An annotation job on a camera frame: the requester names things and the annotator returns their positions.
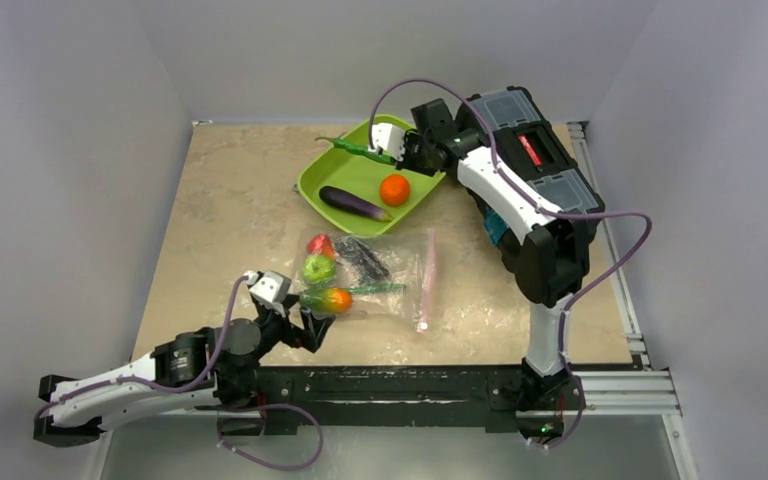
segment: green tray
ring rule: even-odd
[[[404,120],[392,115],[377,115],[375,123],[382,122],[392,123],[403,129],[411,128]],[[365,145],[368,142],[368,125],[369,121],[363,122],[343,138],[352,143]],[[404,175],[408,179],[411,184],[411,195],[404,205],[388,207],[381,201],[378,187],[384,178],[394,173]],[[443,173],[428,177],[408,170],[397,171],[391,166],[331,147],[299,175],[298,188],[305,200],[340,230],[357,235],[374,236],[381,235],[396,226],[431,193],[444,176]],[[319,199],[319,189],[326,185],[341,188],[378,205],[390,212],[393,220],[388,223],[377,222],[326,205]]]

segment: toy orange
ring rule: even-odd
[[[410,197],[410,182],[407,178],[394,173],[381,181],[378,193],[384,203],[391,207],[398,207],[407,202]]]

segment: gray wall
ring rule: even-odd
[[[465,94],[527,85],[552,119],[587,119],[656,3],[136,1],[192,117],[267,122],[354,121],[412,76]],[[437,96],[409,87],[385,109]]]
[[[129,1],[0,2],[0,478],[80,475],[37,382],[130,355],[188,135]]]
[[[703,478],[768,478],[768,2],[661,0],[587,133]]]

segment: marble-pattern surface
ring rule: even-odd
[[[198,126],[154,274],[135,356],[177,333],[221,325],[231,284],[243,271],[290,274],[302,229],[327,226],[292,186],[327,148],[318,135],[351,126]],[[556,127],[570,148],[565,126]],[[473,200],[446,179],[392,233],[433,227],[438,276],[429,329],[395,319],[344,319],[315,355],[275,348],[267,365],[518,363],[528,344],[529,309],[482,228]],[[590,278],[607,267],[592,248]],[[234,316],[253,318],[247,295]],[[575,363],[628,362],[609,282],[573,310],[569,352]]]

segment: plastic bag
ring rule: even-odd
[[[428,329],[436,275],[434,231],[375,237],[308,228],[299,238],[299,303],[341,318],[384,315]]]

